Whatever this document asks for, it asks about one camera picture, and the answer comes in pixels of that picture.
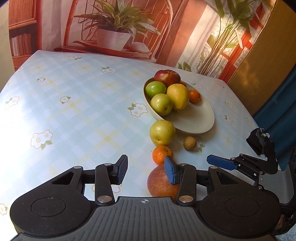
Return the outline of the dull brownish red apple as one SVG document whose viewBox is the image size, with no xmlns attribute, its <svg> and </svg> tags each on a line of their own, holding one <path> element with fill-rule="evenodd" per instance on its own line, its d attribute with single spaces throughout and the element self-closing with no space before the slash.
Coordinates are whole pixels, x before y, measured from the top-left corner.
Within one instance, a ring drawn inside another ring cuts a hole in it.
<svg viewBox="0 0 296 241">
<path fill-rule="evenodd" d="M 164 165 L 154 168 L 148 176 L 147 188 L 152 197 L 171 197 L 176 200 L 180 185 L 172 185 L 168 181 Z"/>
</svg>

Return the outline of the yellow lemon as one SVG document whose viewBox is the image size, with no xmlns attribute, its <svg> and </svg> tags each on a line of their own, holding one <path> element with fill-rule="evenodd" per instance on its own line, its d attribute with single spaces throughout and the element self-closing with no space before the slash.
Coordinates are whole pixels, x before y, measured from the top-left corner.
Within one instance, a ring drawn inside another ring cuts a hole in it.
<svg viewBox="0 0 296 241">
<path fill-rule="evenodd" d="M 183 110 L 189 103 L 189 90 L 182 84 L 172 84 L 167 90 L 166 94 L 173 101 L 173 109 L 176 111 Z"/>
</svg>

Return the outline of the green apple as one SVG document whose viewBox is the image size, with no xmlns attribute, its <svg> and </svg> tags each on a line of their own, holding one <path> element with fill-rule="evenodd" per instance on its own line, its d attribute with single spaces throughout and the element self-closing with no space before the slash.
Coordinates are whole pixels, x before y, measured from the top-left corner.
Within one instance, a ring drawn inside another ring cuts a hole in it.
<svg viewBox="0 0 296 241">
<path fill-rule="evenodd" d="M 145 93 L 150 99 L 159 93 L 166 93 L 166 86 L 160 81 L 152 81 L 145 87 Z"/>
</svg>

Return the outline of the small orange mandarin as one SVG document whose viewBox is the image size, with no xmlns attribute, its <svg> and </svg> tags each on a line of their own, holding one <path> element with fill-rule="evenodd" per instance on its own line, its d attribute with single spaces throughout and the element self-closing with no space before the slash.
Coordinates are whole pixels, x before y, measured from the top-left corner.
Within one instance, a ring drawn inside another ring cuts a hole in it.
<svg viewBox="0 0 296 241">
<path fill-rule="evenodd" d="M 180 84 L 184 85 L 185 87 L 187 87 L 187 84 L 184 81 L 180 81 Z"/>
</svg>

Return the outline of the small tan longan fruit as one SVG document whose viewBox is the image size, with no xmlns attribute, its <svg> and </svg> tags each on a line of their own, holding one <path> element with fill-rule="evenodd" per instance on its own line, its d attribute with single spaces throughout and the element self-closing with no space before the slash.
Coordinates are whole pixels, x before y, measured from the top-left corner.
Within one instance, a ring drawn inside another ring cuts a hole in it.
<svg viewBox="0 0 296 241">
<path fill-rule="evenodd" d="M 197 146 L 197 140 L 194 137 L 186 137 L 183 142 L 183 146 L 186 150 L 193 150 Z"/>
</svg>

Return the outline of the black fabric item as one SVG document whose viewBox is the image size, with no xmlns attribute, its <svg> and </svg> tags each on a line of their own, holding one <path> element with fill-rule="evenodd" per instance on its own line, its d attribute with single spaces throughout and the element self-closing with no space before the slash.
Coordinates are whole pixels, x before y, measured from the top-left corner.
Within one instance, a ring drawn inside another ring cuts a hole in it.
<svg viewBox="0 0 296 241">
<path fill-rule="evenodd" d="M 278 162 L 274 150 L 274 142 L 269 135 L 263 132 L 262 128 L 254 129 L 246 139 L 248 145 L 257 155 L 264 155 L 267 160 L 254 159 L 254 163 L 263 173 L 275 174 L 278 171 Z"/>
</svg>

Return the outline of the cream round plate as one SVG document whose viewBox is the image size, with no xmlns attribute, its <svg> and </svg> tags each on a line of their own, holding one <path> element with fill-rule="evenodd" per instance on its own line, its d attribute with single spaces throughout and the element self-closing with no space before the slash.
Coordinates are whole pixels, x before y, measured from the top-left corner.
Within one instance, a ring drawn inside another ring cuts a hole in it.
<svg viewBox="0 0 296 241">
<path fill-rule="evenodd" d="M 147 109 L 151 114 L 157 120 L 170 121 L 176 130 L 182 133 L 198 135 L 209 131 L 214 125 L 214 111 L 204 96 L 201 96 L 201 100 L 198 103 L 189 102 L 182 111 L 172 110 L 170 114 L 162 117 L 152 109 L 150 105 L 151 99 L 147 96 L 145 90 L 142 92 Z"/>
</svg>

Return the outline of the blue curtain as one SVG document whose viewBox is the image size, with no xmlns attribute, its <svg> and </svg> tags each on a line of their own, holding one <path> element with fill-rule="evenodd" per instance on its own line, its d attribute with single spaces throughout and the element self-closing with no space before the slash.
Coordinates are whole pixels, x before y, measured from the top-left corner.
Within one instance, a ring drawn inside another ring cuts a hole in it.
<svg viewBox="0 0 296 241">
<path fill-rule="evenodd" d="M 281 169 L 285 169 L 295 147 L 295 85 L 295 68 L 293 68 L 271 98 L 254 115 L 258 126 L 270 134 Z"/>
</svg>

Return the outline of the pale yellow-green apple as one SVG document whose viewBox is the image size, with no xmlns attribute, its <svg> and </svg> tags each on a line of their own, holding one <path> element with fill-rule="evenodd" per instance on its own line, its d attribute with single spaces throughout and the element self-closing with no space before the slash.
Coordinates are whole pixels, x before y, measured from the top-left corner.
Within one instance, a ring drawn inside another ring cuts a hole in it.
<svg viewBox="0 0 296 241">
<path fill-rule="evenodd" d="M 158 115 L 166 116 L 173 108 L 173 101 L 167 94 L 159 93 L 151 99 L 150 105 Z"/>
</svg>

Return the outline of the floral blue tablecloth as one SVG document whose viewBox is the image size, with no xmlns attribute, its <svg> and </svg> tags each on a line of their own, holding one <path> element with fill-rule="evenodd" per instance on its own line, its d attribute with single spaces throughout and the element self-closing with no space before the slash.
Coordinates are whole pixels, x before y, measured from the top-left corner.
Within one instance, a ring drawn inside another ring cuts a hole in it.
<svg viewBox="0 0 296 241">
<path fill-rule="evenodd" d="M 1 240 L 11 240 L 12 203 L 74 166 L 94 169 L 125 154 L 115 196 L 149 196 L 155 168 L 143 96 L 158 64 L 96 54 L 37 51 L 1 91 Z"/>
</svg>

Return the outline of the wooden cabinet panel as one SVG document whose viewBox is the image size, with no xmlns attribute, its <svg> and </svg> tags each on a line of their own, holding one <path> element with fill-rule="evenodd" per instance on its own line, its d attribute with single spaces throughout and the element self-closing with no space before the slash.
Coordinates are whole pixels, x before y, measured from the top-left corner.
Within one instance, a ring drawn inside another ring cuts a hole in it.
<svg viewBox="0 0 296 241">
<path fill-rule="evenodd" d="M 277 1 L 254 46 L 229 81 L 250 114 L 273 95 L 295 65 L 295 12 Z"/>
</svg>

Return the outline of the printed room backdrop cloth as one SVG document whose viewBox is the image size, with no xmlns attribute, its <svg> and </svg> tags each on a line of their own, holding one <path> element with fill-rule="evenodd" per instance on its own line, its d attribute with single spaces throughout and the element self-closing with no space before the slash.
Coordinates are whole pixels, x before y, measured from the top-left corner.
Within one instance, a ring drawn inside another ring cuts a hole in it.
<svg viewBox="0 0 296 241">
<path fill-rule="evenodd" d="M 9 1 L 15 68 L 37 50 L 98 53 L 228 82 L 274 1 Z"/>
</svg>

